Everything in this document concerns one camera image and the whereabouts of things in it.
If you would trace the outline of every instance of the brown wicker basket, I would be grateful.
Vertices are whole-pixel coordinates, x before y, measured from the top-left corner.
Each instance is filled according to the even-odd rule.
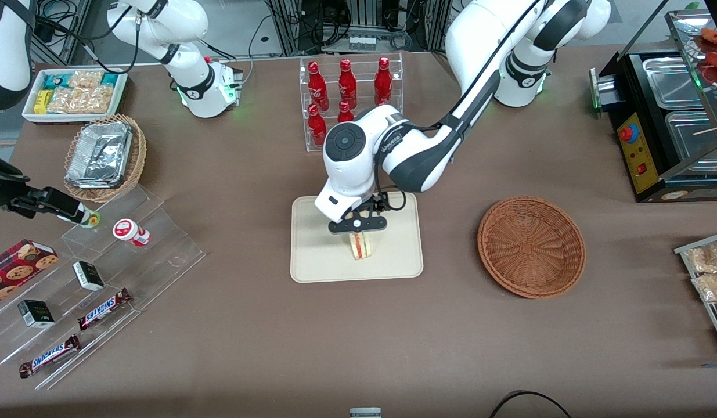
[[[570,290],[586,264],[578,226],[559,207],[531,196],[494,204],[480,222],[477,249],[501,286],[532,299]]]
[[[110,122],[124,122],[125,124],[131,125],[134,129],[134,137],[132,138],[132,148],[128,153],[127,169],[125,169],[125,180],[124,183],[115,189],[80,189],[70,185],[64,180],[64,187],[69,190],[69,194],[77,199],[95,201],[98,203],[105,203],[112,197],[118,195],[124,195],[130,192],[139,182],[141,172],[144,170],[144,159],[146,158],[146,138],[144,138],[144,132],[141,132],[137,122],[134,122],[125,114],[114,114],[114,116],[104,117],[97,121],[92,121],[91,124],[109,124]],[[64,159],[64,169],[69,170],[69,164],[72,161],[74,155],[74,148],[77,146],[77,140],[80,138],[80,133],[74,135],[74,140],[69,146],[69,152],[67,157]]]

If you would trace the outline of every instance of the red bottle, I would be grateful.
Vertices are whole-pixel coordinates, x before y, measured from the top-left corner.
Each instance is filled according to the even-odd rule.
[[[358,89],[350,59],[340,59],[340,79],[337,80],[337,85],[340,87],[340,100],[347,101],[351,109],[355,109],[358,106]]]
[[[353,118],[350,104],[344,100],[340,102],[340,113],[337,114],[337,122],[350,122]]]
[[[309,111],[309,119],[307,121],[309,134],[314,141],[314,145],[323,146],[325,144],[325,137],[327,136],[325,119],[319,114],[319,108],[316,104],[310,103],[307,110]]]
[[[379,71],[374,78],[374,104],[376,106],[389,104],[392,101],[392,73],[390,73],[390,59],[379,58]]]
[[[309,95],[312,102],[318,104],[322,111],[327,111],[330,108],[330,100],[327,98],[325,78],[319,74],[319,66],[315,61],[311,61],[307,68],[309,69]]]

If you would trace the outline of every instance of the red switch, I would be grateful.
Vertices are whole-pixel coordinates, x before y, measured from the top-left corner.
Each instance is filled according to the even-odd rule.
[[[619,139],[623,140],[624,142],[632,139],[633,135],[634,131],[632,130],[632,127],[623,127],[621,128],[621,130],[619,130]]]

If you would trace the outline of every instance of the grey floor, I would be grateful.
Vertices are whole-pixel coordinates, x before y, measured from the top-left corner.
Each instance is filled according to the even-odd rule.
[[[115,0],[93,0],[85,23],[85,35],[98,35],[106,31],[108,23],[105,11]],[[602,32],[586,41],[573,40],[570,45],[616,45],[627,43],[661,0],[610,0],[611,19]],[[670,0],[652,24],[647,27],[639,42],[659,42],[666,39],[667,27],[663,16],[667,10],[684,9],[692,0]],[[253,38],[255,29],[269,10],[263,0],[199,0],[209,17],[209,32],[205,40],[211,45],[235,56],[247,56],[247,47]],[[109,64],[129,63],[134,53],[133,45],[120,42],[115,37],[95,42],[96,53]],[[206,55],[216,56],[203,45]],[[252,45],[252,55],[273,56],[281,54],[273,22],[266,20]],[[139,63],[152,63],[151,56],[140,51]],[[84,51],[76,53],[75,64],[90,63]],[[22,127],[22,104],[4,113],[0,113],[0,157],[9,159],[13,145]]]

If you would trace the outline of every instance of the robotic arm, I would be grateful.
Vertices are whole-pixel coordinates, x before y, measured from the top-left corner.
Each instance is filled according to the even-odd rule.
[[[328,133],[323,159],[329,178],[315,204],[331,220],[330,231],[387,227],[379,214],[394,208],[377,183],[379,166],[403,192],[431,188],[493,95],[504,104],[530,103],[556,48],[576,35],[597,34],[610,10],[607,0],[469,3],[446,35],[449,64],[464,92],[446,116],[419,128],[394,107],[382,105]],[[429,130],[435,135],[424,134]]]
[[[113,34],[162,63],[178,85],[183,104],[195,116],[214,117],[239,102],[242,72],[207,63],[194,41],[204,38],[209,20],[194,0],[127,0],[107,13]],[[85,48],[93,58],[96,56]]]
[[[178,83],[183,103],[199,117],[212,117],[236,104],[239,84],[233,69],[207,63],[191,42],[202,39],[208,18],[194,0],[132,0],[115,3],[109,25],[114,34],[137,45],[165,64]],[[31,87],[30,40],[35,22],[31,0],[0,0],[0,110],[18,104]],[[27,185],[29,177],[0,159],[0,208],[31,218],[55,214],[85,227],[94,226],[96,212],[54,188]]]

